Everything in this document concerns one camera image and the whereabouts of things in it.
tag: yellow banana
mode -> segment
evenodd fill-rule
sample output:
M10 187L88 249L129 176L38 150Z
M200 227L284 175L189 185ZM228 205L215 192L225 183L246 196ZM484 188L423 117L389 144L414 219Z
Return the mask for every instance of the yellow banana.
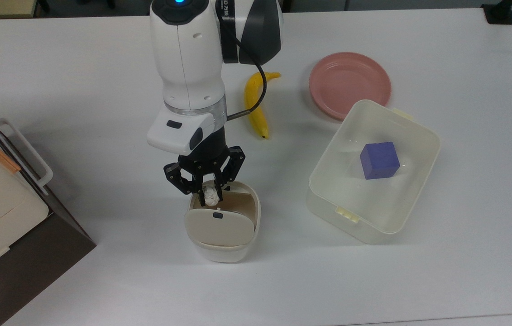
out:
M280 77L279 72L265 72L264 74L266 75L266 81ZM258 91L261 86L262 75L257 72L250 77L246 83L246 87L244 88L244 105L246 110L251 109L260 98ZM262 109L258 106L258 108L248 115L248 118L250 119L250 124L256 133L262 138L268 139L268 123L266 122L266 117L264 117Z

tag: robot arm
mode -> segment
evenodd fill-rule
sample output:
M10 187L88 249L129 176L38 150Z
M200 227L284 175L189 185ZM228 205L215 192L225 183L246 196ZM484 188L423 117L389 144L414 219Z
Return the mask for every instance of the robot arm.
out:
M203 176L213 174L222 200L221 187L235 179L245 155L239 147L225 144L224 124L229 118L221 66L264 64L276 55L281 45L279 4L154 0L150 19L163 103L148 143L179 154L177 163L164 167L167 179L179 190L199 194L204 205ZM181 169L191 173L191 181L181 177Z

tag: pink plate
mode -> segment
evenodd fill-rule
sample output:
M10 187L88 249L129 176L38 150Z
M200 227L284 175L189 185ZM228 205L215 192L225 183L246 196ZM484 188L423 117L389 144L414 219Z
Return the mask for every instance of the pink plate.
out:
M316 105L339 120L360 100L385 106L391 97L391 81L380 64L353 52L324 57L312 69L308 84Z

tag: crumpled white tissue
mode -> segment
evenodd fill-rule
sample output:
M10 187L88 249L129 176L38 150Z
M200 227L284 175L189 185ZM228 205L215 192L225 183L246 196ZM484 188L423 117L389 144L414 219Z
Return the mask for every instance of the crumpled white tissue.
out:
M218 191L214 186L204 186L204 198L206 198L206 205L213 207L219 202Z

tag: purple block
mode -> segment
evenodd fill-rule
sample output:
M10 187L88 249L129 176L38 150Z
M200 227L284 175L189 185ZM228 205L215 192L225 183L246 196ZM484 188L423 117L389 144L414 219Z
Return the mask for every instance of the purple block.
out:
M366 144L361 163L366 180L392 177L401 166L392 142Z

